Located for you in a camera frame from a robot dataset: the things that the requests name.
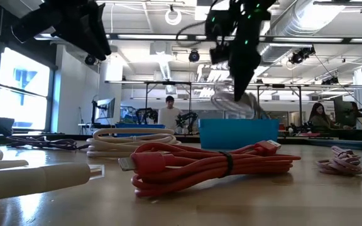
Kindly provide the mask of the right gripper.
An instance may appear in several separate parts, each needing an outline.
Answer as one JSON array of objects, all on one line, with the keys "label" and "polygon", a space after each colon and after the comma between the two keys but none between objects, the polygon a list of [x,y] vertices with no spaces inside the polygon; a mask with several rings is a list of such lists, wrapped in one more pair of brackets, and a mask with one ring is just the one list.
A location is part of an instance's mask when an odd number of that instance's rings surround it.
[{"label": "right gripper", "polygon": [[247,43],[240,45],[233,41],[222,42],[216,43],[216,46],[209,50],[209,55],[214,65],[228,63],[234,79],[234,100],[240,101],[255,74],[256,67],[261,62],[261,56],[256,48]]}]

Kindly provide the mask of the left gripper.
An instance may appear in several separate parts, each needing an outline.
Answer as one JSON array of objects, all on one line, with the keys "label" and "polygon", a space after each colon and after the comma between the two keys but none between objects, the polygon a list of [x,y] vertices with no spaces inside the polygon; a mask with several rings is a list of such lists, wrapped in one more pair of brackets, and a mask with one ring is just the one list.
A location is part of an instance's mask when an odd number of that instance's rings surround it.
[{"label": "left gripper", "polygon": [[[78,10],[88,3],[89,15],[78,20],[63,21],[68,10]],[[44,0],[38,9],[30,11],[11,25],[13,36],[21,43],[48,28],[54,27],[55,36],[77,46],[104,61],[111,54],[102,22],[105,4],[89,0]]]}]

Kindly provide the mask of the monitor on arm stand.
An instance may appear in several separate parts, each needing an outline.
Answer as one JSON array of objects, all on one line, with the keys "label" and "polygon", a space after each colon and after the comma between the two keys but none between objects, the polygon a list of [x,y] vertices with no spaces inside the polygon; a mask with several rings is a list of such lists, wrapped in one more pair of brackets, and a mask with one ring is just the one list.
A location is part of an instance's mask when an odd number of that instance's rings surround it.
[{"label": "monitor on arm stand", "polygon": [[115,98],[92,100],[91,124],[98,119],[112,119],[114,117]]}]

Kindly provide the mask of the teal plastic bin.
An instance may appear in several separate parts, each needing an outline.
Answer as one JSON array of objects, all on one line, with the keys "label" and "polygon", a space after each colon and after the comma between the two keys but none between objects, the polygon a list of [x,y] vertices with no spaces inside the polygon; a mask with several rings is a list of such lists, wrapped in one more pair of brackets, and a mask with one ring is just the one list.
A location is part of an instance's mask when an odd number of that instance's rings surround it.
[{"label": "teal plastic bin", "polygon": [[200,119],[200,144],[204,149],[238,149],[278,137],[277,119]]}]

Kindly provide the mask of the person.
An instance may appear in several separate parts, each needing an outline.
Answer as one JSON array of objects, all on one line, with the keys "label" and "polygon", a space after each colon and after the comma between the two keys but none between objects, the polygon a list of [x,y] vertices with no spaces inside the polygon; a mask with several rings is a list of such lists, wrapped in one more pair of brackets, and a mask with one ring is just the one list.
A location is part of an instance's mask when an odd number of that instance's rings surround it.
[{"label": "person", "polygon": [[169,95],[165,99],[166,106],[158,111],[158,123],[166,129],[176,130],[178,116],[182,114],[179,108],[174,106],[175,99]]},{"label": "person", "polygon": [[[353,114],[356,118],[356,124],[351,126],[355,129],[362,130],[362,113],[358,110],[358,106],[355,102],[351,102]],[[362,141],[362,132],[350,132],[346,135],[346,139],[354,141]]]},{"label": "person", "polygon": [[321,103],[315,103],[310,112],[309,121],[317,131],[326,131],[338,129],[329,116],[326,115],[324,106]]}]

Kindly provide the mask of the large window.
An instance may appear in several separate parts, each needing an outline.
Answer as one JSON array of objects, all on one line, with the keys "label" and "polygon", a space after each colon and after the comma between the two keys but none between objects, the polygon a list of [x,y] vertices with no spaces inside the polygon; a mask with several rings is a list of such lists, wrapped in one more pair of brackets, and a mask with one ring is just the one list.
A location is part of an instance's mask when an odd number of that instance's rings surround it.
[{"label": "large window", "polygon": [[44,130],[50,106],[52,69],[10,48],[0,53],[0,118],[13,129]]}]

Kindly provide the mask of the blue mesh plastic basket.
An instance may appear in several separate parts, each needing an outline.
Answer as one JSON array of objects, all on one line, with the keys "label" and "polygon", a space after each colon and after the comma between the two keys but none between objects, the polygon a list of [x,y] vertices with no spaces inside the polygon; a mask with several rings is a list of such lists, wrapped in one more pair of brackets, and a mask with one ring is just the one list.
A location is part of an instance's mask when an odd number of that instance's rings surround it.
[{"label": "blue mesh plastic basket", "polygon": [[[147,128],[147,129],[165,129],[165,125],[162,124],[116,124],[115,128],[119,129],[119,128]],[[146,134],[146,133],[142,133],[142,134],[137,134],[137,133],[120,133],[120,134],[116,134],[117,137],[128,137],[128,136],[145,136],[145,135],[151,135],[151,134]]]}]

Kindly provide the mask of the dark monitor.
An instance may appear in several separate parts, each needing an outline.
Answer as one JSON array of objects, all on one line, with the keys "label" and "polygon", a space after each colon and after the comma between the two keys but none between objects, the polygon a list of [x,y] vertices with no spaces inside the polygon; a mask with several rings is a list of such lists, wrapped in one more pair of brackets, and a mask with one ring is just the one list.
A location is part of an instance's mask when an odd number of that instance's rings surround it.
[{"label": "dark monitor", "polygon": [[355,126],[356,117],[354,116],[352,103],[343,101],[342,96],[334,98],[333,102],[336,122],[342,126]]}]

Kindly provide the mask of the overhead light bar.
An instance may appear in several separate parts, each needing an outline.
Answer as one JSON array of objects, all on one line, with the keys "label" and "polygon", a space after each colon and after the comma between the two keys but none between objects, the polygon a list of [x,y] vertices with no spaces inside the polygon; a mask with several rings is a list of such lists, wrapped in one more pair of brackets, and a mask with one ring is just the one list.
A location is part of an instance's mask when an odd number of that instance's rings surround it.
[{"label": "overhead light bar", "polygon": [[[106,34],[108,40],[165,40],[204,42],[214,41],[205,35],[157,35],[157,34]],[[313,43],[331,45],[362,45],[362,37],[324,37],[324,36],[260,36],[261,43]]]}]

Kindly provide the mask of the black background rig frame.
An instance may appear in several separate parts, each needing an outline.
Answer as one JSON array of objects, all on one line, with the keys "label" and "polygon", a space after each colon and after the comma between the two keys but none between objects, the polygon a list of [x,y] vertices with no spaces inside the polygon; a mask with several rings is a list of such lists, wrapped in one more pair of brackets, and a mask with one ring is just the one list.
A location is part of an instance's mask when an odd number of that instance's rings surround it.
[{"label": "black background rig frame", "polygon": [[189,113],[192,112],[192,83],[191,82],[182,82],[182,81],[171,81],[171,80],[165,80],[165,81],[145,81],[143,82],[146,85],[146,95],[145,95],[145,107],[147,107],[148,104],[148,93],[150,92],[148,87],[150,84],[154,84],[154,85],[179,85],[179,86],[189,86],[189,89],[187,90],[185,88],[185,90],[187,91],[188,95],[189,95]]},{"label": "black background rig frame", "polygon": [[299,126],[303,124],[302,113],[302,86],[296,84],[283,84],[283,83],[259,83],[256,86],[257,101],[260,101],[260,89],[286,89],[289,88],[299,98]]}]

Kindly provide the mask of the silver ventilation duct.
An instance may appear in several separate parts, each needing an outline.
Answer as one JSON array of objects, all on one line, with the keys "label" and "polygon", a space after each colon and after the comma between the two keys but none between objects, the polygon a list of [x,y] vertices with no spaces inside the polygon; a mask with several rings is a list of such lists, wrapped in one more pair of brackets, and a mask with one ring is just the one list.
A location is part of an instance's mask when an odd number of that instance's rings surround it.
[{"label": "silver ventilation duct", "polygon": [[[316,0],[296,0],[287,12],[271,25],[266,35],[270,36],[310,36],[328,25],[335,17],[329,14],[330,7],[314,5]],[[291,46],[277,46],[276,43],[265,43],[258,46],[261,63],[275,63],[288,52]]]}]

